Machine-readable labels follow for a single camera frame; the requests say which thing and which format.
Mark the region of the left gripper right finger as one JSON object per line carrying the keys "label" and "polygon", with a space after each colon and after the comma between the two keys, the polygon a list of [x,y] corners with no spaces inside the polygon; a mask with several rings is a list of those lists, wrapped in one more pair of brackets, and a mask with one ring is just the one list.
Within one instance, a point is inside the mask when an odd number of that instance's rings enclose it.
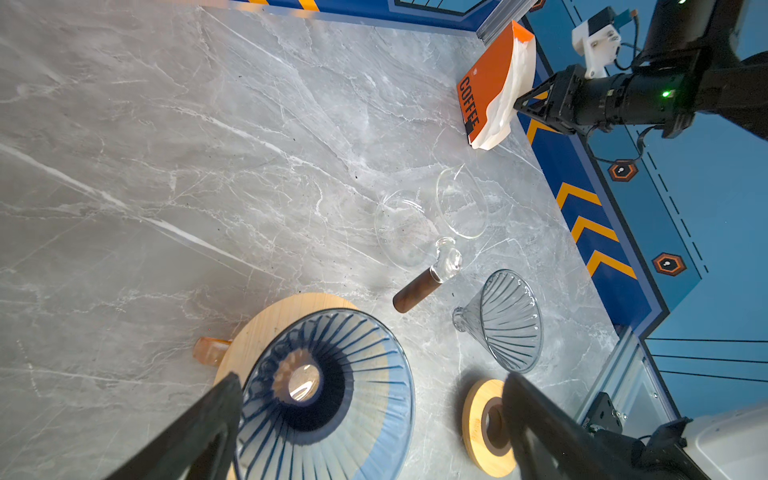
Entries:
{"label": "left gripper right finger", "polygon": [[568,479],[641,479],[517,372],[502,391],[503,417],[523,479],[545,479],[554,467]]}

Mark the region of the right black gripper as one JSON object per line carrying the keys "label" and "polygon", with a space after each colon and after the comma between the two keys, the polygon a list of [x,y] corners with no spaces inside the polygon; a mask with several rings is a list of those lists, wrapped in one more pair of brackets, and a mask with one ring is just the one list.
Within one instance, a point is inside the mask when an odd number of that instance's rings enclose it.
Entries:
{"label": "right black gripper", "polygon": [[[643,66],[630,73],[593,79],[586,79],[579,65],[573,70],[563,93],[558,92],[560,73],[554,73],[522,94],[515,101],[515,109],[557,133],[564,132],[562,126],[575,130],[646,125],[674,136],[690,124],[696,78],[683,67]],[[549,117],[551,106],[554,119]]]}

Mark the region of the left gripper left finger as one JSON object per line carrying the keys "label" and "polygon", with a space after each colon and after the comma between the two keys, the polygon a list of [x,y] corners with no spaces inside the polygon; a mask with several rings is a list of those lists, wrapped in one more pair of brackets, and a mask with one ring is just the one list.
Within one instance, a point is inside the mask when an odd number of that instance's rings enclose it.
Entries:
{"label": "left gripper left finger", "polygon": [[235,458],[243,407],[240,379],[231,372],[111,479],[225,479]]}

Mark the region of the coffee filter bag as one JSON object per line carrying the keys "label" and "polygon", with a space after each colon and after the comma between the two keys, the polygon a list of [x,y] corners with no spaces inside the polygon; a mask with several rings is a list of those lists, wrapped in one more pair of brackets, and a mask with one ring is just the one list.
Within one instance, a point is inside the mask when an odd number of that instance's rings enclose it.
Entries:
{"label": "coffee filter bag", "polygon": [[457,84],[469,145],[491,150],[511,131],[517,99],[533,87],[536,39],[510,22]]}

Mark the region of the blue glass dripper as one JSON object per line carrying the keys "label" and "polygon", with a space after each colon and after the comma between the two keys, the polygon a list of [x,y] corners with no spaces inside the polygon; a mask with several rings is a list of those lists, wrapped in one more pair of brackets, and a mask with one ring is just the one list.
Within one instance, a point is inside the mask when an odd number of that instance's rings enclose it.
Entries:
{"label": "blue glass dripper", "polygon": [[238,479],[395,479],[415,420],[413,374],[374,316],[325,309],[283,330],[243,387]]}

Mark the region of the grey glass dripper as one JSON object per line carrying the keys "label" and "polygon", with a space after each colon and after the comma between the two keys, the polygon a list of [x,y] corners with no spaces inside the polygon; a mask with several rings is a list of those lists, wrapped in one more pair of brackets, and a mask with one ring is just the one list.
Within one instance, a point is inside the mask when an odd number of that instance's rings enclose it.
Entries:
{"label": "grey glass dripper", "polygon": [[456,330],[470,334],[509,372],[527,373],[540,358],[541,311],[530,285],[510,269],[492,273],[478,293],[452,314]]}

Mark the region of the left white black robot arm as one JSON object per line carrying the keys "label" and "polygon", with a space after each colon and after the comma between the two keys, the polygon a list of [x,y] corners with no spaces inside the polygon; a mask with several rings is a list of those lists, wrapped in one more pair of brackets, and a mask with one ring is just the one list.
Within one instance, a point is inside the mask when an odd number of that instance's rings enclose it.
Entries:
{"label": "left white black robot arm", "polygon": [[[115,472],[118,479],[394,479],[413,424],[408,382],[363,397],[362,383],[323,376],[317,399],[284,404],[269,388],[227,375]],[[489,400],[500,448],[525,479],[763,479],[767,409],[681,418],[647,439],[586,425],[511,374]]]}

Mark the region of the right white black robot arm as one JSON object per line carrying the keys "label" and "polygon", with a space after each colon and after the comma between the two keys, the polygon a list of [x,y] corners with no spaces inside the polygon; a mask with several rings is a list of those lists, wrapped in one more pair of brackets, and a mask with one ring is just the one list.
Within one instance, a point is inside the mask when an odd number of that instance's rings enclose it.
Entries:
{"label": "right white black robot arm", "polygon": [[741,60],[744,1],[659,1],[628,73],[588,79],[574,64],[520,96],[519,112],[563,133],[648,125],[673,138],[698,112],[767,137],[767,55]]}

